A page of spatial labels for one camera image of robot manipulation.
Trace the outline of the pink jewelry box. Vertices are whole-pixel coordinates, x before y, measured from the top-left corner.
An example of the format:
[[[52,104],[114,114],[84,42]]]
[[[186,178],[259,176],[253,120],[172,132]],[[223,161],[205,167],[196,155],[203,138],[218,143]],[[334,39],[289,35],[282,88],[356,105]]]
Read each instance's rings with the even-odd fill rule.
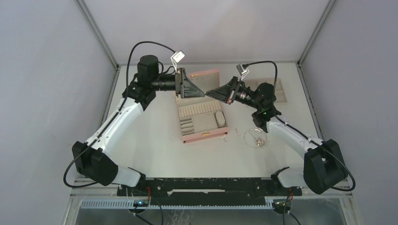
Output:
[[[187,76],[203,92],[220,86],[220,72],[218,69],[194,72]],[[222,137],[228,134],[227,121],[224,127],[218,127],[215,119],[217,111],[222,111],[224,114],[220,101],[207,96],[201,98],[175,97],[175,103],[183,143]]]

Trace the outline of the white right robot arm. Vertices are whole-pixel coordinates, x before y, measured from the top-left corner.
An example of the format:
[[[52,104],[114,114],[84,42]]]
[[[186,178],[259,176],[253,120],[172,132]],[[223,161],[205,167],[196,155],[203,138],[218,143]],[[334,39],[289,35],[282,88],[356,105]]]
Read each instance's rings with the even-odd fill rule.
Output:
[[[303,159],[303,165],[298,168],[288,166],[272,174],[271,188],[275,194],[284,195],[291,187],[306,187],[320,195],[329,189],[338,190],[339,182],[352,177],[336,141],[305,134],[275,108],[274,85],[263,82],[251,90],[233,77],[227,84],[206,91],[205,95],[229,105],[239,102],[254,108],[255,126],[283,141]]]

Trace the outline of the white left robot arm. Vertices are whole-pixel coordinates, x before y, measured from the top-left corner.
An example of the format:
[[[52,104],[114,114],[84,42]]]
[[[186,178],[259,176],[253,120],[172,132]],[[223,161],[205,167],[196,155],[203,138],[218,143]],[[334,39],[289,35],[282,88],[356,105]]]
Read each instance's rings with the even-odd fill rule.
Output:
[[[85,142],[76,142],[72,147],[73,165],[79,174],[90,178],[95,184],[128,186],[135,195],[142,195],[147,183],[142,174],[134,169],[118,166],[112,152],[129,125],[145,111],[156,97],[157,91],[174,91],[181,98],[204,97],[204,92],[178,68],[185,54],[175,52],[171,57],[174,73],[159,72],[159,60],[154,55],[145,55],[137,64],[137,73],[122,94],[120,103],[111,116]]]

